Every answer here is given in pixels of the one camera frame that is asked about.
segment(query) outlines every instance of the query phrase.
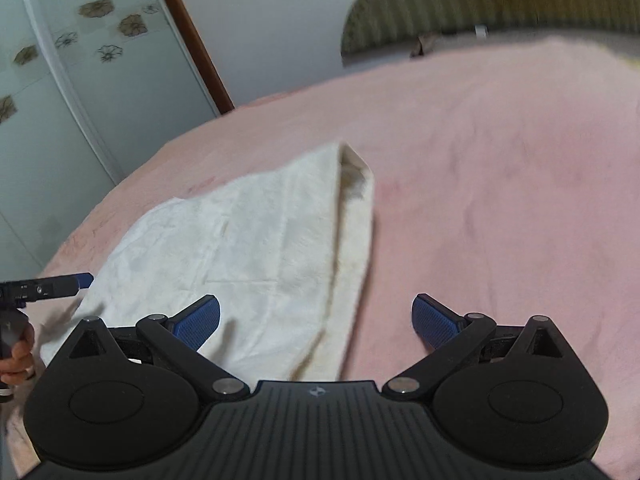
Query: ridged black panel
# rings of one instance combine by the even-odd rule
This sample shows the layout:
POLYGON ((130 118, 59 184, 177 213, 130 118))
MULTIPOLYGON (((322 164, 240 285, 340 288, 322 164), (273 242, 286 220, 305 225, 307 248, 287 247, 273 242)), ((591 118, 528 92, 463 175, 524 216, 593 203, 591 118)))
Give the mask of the ridged black panel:
POLYGON ((367 381, 264 382, 247 400, 214 406, 187 444, 154 463, 109 473, 44 463, 27 478, 604 480, 606 476, 590 463, 552 472, 487 465, 444 440, 423 407, 387 400, 367 381))

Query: bedspread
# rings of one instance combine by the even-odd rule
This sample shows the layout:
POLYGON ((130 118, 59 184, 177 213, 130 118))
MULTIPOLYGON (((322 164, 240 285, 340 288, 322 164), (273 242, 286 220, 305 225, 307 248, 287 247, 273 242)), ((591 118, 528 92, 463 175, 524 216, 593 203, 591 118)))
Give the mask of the bedspread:
MULTIPOLYGON (((382 385, 426 354, 410 320, 419 292, 499 324, 547 314, 609 405, 596 462, 636 480, 640 72, 594 44, 448 52, 240 108, 168 143, 121 183, 46 274, 96 273, 158 203, 335 139, 377 182, 372 263, 343 376, 382 385)), ((41 333, 73 304, 29 313, 41 333)), ((10 445, 24 473, 35 458, 21 431, 15 410, 10 445)))

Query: white logo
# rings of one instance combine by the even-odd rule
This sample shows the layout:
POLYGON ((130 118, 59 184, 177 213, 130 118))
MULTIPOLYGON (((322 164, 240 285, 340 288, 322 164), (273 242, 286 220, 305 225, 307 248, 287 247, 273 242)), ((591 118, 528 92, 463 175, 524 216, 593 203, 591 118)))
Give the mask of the white logo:
POLYGON ((315 386, 309 390, 309 393, 314 397, 322 397, 326 390, 322 386, 315 386))

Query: black handheld device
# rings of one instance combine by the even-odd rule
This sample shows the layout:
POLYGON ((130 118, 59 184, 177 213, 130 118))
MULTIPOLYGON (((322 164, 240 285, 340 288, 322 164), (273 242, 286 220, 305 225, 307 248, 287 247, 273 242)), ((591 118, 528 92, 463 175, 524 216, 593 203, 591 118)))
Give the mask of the black handheld device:
POLYGON ((497 326, 426 294, 412 317, 434 351, 381 391, 261 381, 253 392, 196 352, 220 322, 213 296, 135 327, 85 318, 27 400, 42 461, 27 478, 607 478, 591 462, 607 405, 551 319, 497 326))
MULTIPOLYGON (((12 347, 20 340, 29 319, 21 311, 27 303, 52 298, 75 296, 81 288, 88 288, 94 277, 88 272, 0 283, 0 358, 11 357, 12 347)), ((0 382, 0 402, 9 402, 14 391, 0 382)))

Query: human hand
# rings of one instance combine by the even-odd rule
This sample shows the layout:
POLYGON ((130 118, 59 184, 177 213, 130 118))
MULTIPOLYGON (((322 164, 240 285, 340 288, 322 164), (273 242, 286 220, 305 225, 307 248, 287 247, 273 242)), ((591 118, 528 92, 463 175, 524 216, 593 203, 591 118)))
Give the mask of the human hand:
POLYGON ((0 381, 4 384, 18 385, 29 378, 33 367, 33 342, 33 326, 28 323, 20 341, 11 348, 11 357, 0 360, 0 381))

